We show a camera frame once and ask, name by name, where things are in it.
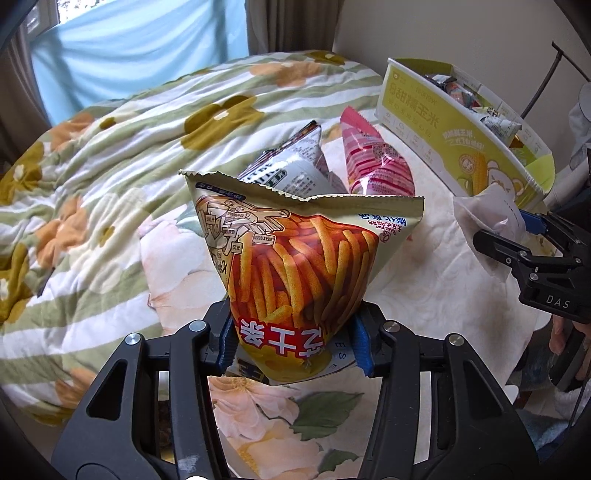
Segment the blue curtain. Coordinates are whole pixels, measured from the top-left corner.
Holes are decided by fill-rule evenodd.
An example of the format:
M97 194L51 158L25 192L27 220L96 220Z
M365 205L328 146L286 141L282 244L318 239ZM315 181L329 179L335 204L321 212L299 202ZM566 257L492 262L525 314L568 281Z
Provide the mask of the blue curtain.
M112 0L31 45L55 125L81 109L248 55L245 0Z

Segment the yellow cardboard box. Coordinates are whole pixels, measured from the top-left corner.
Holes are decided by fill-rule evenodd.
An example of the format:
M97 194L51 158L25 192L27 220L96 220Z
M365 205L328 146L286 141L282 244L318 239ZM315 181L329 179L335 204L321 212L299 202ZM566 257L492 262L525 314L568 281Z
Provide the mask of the yellow cardboard box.
M550 149L486 86L449 63L388 60L376 117L399 136L456 196L473 196L499 183L519 208L533 209L554 183ZM522 124L522 161L464 106L424 78L451 75L506 118Z

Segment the floral bedsheet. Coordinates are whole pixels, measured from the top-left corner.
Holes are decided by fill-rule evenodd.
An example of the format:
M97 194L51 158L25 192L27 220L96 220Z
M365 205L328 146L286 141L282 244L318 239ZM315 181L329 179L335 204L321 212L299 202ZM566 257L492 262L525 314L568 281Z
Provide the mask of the floral bedsheet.
M44 134L0 180L0 384L10 399L62 423L125 335L173 333L223 298L179 169L236 175L315 119L343 176L340 115L350 105L376 123L381 83L329 52L248 57L89 107ZM446 187L380 132L407 159L426 211L365 299L420 335L464 334L503 383L539 315L519 304L513 279L478 264ZM284 387L211 379L230 466L264 480L355 477L379 386L356 367ZM428 401L428 383L421 393Z

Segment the das logo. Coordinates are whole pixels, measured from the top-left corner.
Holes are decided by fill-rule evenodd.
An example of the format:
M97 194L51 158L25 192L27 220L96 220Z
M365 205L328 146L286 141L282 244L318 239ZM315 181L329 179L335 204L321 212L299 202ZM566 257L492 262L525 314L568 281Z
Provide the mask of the das logo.
M546 303L551 304L553 307L560 307L560 308L566 310L567 308L569 308L570 300L563 300L563 299L559 299L559 298L554 298L553 295L548 295L548 298L546 299Z

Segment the white wall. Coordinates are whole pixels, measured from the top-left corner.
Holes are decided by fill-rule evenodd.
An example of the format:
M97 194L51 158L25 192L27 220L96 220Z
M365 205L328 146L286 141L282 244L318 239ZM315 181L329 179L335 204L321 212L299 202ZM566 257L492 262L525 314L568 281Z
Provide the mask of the white wall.
M553 0L345 0L336 52L379 74L388 57L459 66L522 112L550 69L555 41L591 76L591 56ZM584 78L562 59L527 122L566 166L568 112Z

